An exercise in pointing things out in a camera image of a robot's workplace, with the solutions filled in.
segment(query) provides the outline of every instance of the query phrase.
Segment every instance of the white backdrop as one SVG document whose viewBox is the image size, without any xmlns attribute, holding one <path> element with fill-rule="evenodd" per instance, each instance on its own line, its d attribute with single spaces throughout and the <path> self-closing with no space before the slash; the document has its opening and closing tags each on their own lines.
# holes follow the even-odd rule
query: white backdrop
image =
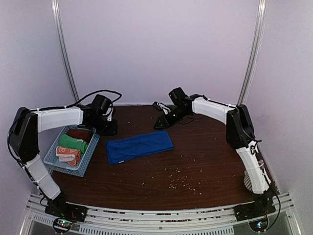
<svg viewBox="0 0 313 235">
<path fill-rule="evenodd" d="M 258 0 L 60 1 L 80 97 L 123 93 L 120 104 L 169 102 L 181 86 L 236 103 L 251 49 Z"/>
<path fill-rule="evenodd" d="M 0 234 L 18 234 L 34 188 L 9 155 L 6 138 L 19 107 L 73 103 L 62 63 L 51 0 L 0 0 Z M 44 156 L 60 130 L 39 134 Z"/>
<path fill-rule="evenodd" d="M 280 192 L 312 234 L 313 0 L 270 1 L 247 105 Z"/>
</svg>

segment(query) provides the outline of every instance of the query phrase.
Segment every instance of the towel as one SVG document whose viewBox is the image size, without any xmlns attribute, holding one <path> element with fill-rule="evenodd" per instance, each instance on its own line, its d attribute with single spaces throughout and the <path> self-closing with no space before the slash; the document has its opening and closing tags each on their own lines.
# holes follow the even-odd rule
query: towel
<svg viewBox="0 0 313 235">
<path fill-rule="evenodd" d="M 66 162 L 71 166 L 77 166 L 81 160 L 81 153 L 77 149 L 70 149 L 58 146 L 55 150 L 55 155 L 60 162 Z"/>
<path fill-rule="evenodd" d="M 106 148 L 108 163 L 113 165 L 172 150 L 174 146 L 168 133 L 162 130 L 118 141 L 107 141 Z"/>
<path fill-rule="evenodd" d="M 90 131 L 83 131 L 83 130 L 76 130 L 76 129 L 68 130 L 67 135 L 75 139 L 84 140 L 87 143 L 90 143 L 91 138 L 92 138 L 92 133 Z"/>
<path fill-rule="evenodd" d="M 82 154 L 85 153 L 88 144 L 86 141 L 78 140 L 72 138 L 68 135 L 61 135 L 59 138 L 59 145 L 65 148 L 77 149 L 81 151 Z"/>
</svg>

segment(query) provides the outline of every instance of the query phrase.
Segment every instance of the orange striped towel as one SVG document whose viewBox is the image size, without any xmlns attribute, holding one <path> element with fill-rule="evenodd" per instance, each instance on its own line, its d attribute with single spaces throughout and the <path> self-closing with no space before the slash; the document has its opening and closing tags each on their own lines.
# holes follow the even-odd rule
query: orange striped towel
<svg viewBox="0 0 313 235">
<path fill-rule="evenodd" d="M 55 150 L 55 155 L 60 162 L 66 162 L 71 166 L 77 166 L 81 160 L 81 153 L 77 149 L 70 149 L 58 146 Z"/>
</svg>

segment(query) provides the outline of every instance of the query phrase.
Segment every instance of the basket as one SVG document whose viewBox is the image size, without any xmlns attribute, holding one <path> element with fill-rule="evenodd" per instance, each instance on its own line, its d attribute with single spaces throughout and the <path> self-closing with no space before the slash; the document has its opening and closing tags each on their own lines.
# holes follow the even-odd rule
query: basket
<svg viewBox="0 0 313 235">
<path fill-rule="evenodd" d="M 67 163 L 62 163 L 59 161 L 59 158 L 55 156 L 55 150 L 59 145 L 59 138 L 61 135 L 66 134 L 69 129 L 79 129 L 77 126 L 66 126 L 60 132 L 56 140 L 53 142 L 53 145 L 50 147 L 49 151 L 45 155 L 44 163 L 46 166 L 52 170 L 56 170 L 58 172 L 62 172 L 65 174 L 76 175 L 79 177 L 83 177 L 91 160 L 94 150 L 100 140 L 100 136 L 97 134 L 93 134 L 90 143 L 88 144 L 86 152 L 82 155 L 82 158 L 79 164 L 76 167 L 72 167 Z"/>
</svg>

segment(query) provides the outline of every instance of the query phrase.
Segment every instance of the wooden table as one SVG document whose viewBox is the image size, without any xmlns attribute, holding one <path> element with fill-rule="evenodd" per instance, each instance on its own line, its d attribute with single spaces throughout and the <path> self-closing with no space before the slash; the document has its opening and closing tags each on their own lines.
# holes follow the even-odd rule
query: wooden table
<svg viewBox="0 0 313 235">
<path fill-rule="evenodd" d="M 53 172 L 67 200 L 130 210 L 209 208 L 252 200 L 243 183 L 244 165 L 225 140 L 225 125 L 194 115 L 167 130 L 174 150 L 107 163 L 105 141 L 154 132 L 160 115 L 152 106 L 118 106 L 118 134 L 102 137 L 83 178 Z"/>
</svg>

